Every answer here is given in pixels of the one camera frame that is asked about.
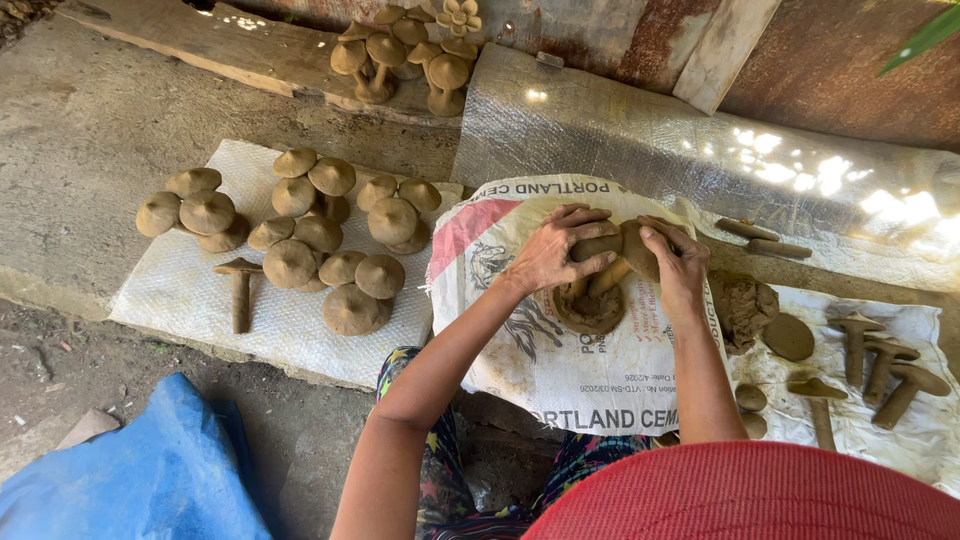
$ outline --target colorful patterned pants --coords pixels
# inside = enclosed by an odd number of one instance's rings
[[[419,347],[395,349],[383,363],[376,400],[420,352]],[[499,511],[477,512],[464,478],[453,410],[446,407],[427,434],[420,467],[420,510],[417,538],[479,540],[519,538],[543,510],[578,481],[617,459],[650,449],[650,437],[584,435],[569,432],[553,462],[543,491],[530,508],[511,505]]]

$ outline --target hand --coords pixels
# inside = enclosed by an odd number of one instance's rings
[[[643,245],[660,264],[660,291],[663,311],[677,327],[684,322],[704,320],[704,280],[710,251],[691,238],[680,225],[650,215],[636,217]]]
[[[616,234],[620,228],[613,223],[595,223],[611,215],[609,210],[591,209],[582,203],[557,207],[530,233],[514,261],[498,279],[527,296],[603,270],[616,259],[616,253],[601,253],[573,262],[570,248],[580,240]]]

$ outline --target red stripe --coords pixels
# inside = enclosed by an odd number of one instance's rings
[[[484,199],[466,205],[433,233],[433,256],[427,266],[427,282],[433,282],[480,234],[523,204],[523,201]]]

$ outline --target blue tarp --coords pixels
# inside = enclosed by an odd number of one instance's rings
[[[239,413],[214,405],[181,373],[161,380],[125,428],[4,482],[0,538],[270,538]]]

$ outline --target clay flower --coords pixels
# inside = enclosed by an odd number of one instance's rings
[[[449,28],[454,36],[465,36],[467,31],[480,31],[480,17],[476,15],[476,0],[466,0],[463,4],[458,4],[457,0],[444,0],[444,12],[437,13],[437,24]]]

